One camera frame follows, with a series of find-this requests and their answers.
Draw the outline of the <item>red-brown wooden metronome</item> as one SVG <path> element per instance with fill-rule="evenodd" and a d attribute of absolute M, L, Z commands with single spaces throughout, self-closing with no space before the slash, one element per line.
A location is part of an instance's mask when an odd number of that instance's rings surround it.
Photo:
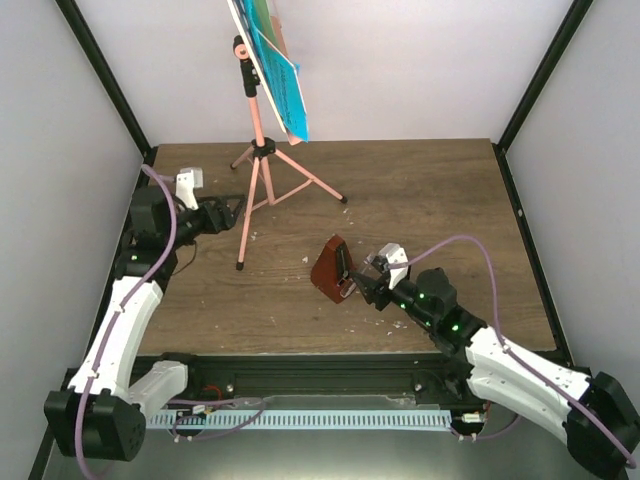
<path fill-rule="evenodd" d="M 356 269 L 346 241 L 333 235 L 324 245 L 311 270 L 312 284 L 335 304 L 342 303 L 355 290 L 351 273 Z"/>

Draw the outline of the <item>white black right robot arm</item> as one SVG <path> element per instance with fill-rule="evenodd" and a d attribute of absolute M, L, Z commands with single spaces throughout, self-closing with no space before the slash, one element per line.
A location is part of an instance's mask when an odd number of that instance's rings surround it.
<path fill-rule="evenodd" d="M 440 268 L 397 283 L 352 273 L 365 301 L 382 310 L 402 309 L 445 355 L 468 365 L 444 378 L 447 396 L 465 403 L 473 396 L 506 407 L 565 445 L 573 459 L 601 479 L 615 479 L 630 466 L 639 445 L 639 413 L 621 383 L 599 372 L 590 376 L 561 366 L 509 340 L 457 301 Z"/>

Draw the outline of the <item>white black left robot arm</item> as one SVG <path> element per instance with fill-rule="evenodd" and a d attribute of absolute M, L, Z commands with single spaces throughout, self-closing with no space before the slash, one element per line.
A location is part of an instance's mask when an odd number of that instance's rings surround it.
<path fill-rule="evenodd" d="M 52 391 L 44 413 L 67 457 L 130 461 L 141 449 L 146 423 L 175 397 L 196 402 L 204 379 L 192 354 L 167 353 L 139 380 L 132 372 L 142 338 L 177 267 L 177 251 L 202 234 L 232 229 L 243 194 L 205 196 L 192 203 L 142 187 L 129 207 L 131 244 L 115 263 L 107 310 L 68 386 Z"/>

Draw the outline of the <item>clear plastic metronome cover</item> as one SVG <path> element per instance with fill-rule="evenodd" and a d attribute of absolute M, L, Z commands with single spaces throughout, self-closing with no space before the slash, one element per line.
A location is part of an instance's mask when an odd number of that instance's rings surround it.
<path fill-rule="evenodd" d="M 369 278 L 377 281 L 385 272 L 386 259 L 378 254 L 369 254 L 356 269 L 356 279 Z"/>

